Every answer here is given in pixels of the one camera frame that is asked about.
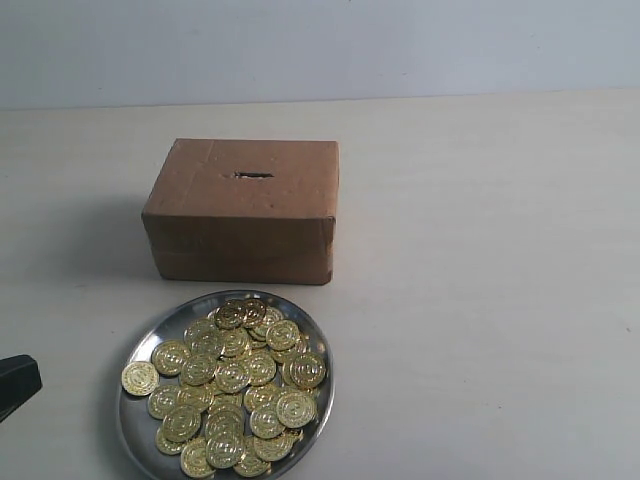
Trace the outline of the brown cardboard slotted box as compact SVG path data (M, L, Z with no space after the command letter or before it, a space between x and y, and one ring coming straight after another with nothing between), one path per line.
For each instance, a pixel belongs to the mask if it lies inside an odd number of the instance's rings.
M324 285L333 275L336 141L174 141L141 212L169 280Z

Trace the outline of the gold coin right side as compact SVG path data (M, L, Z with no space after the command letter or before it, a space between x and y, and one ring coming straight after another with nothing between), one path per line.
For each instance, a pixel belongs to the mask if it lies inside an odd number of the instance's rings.
M283 370L294 385L304 389L319 386L327 373L323 357L314 352L295 356L285 363Z

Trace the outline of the gold coin at plate edge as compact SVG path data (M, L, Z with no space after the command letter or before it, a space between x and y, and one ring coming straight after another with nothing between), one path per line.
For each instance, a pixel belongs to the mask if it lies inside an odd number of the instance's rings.
M147 396L159 385L159 373L150 362L134 361L122 370L121 385L130 395Z

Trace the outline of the gold coin lower right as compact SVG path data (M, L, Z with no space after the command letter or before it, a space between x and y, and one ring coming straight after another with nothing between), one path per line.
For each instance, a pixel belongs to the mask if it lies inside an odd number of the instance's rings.
M315 419L317 404L306 392L290 391L277 401L276 415L285 427L298 429Z

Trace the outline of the gold coin bottom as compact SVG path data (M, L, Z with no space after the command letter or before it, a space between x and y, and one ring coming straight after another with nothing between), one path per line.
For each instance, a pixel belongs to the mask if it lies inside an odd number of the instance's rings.
M236 465L244 454L244 437L236 431L223 431L206 442L206 460L214 469Z

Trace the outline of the round steel plate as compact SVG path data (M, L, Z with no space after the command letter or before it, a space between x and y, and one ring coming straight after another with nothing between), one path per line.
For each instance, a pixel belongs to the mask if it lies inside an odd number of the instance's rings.
M312 316L298 305L275 294L257 290L224 290L209 293L173 307L156 317L153 325L133 347L126 362L150 359L154 347L182 334L190 322L221 306L225 300L245 297L263 300L298 323L302 332L309 337L311 350L323 357L328 369L327 376L319 387L316 419L303 428L303 437L293 446L292 452L285 459L274 463L270 471L260 476L262 479L291 479L295 473L301 471L297 464L311 451L323 432L330 417L335 396L334 362L329 342ZM162 454L154 446L155 432L160 422L147 413L146 402L140 397L120 391L117 404L116 425L121 444L144 476L149 479L184 479L186 475L182 472L177 458Z

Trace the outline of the gold coin upper left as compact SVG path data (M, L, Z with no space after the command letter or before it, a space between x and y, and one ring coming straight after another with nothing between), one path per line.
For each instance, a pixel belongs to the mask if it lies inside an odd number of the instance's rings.
M166 340L154 348L151 363L161 375L174 377L180 374L189 357L190 350L184 342Z

